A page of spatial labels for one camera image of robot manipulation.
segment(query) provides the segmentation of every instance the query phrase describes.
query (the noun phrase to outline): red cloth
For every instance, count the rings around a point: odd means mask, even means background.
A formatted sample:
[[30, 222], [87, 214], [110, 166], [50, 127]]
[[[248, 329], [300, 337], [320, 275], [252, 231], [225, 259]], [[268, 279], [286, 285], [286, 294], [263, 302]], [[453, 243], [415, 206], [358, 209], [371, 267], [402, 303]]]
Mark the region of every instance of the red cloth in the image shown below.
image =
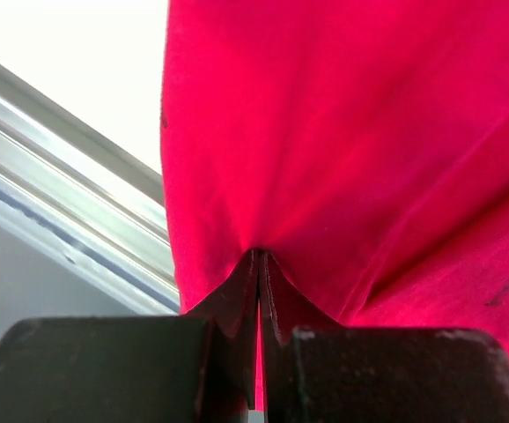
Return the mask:
[[262, 247], [341, 323], [509, 352], [509, 0], [172, 1], [161, 120], [184, 309]]

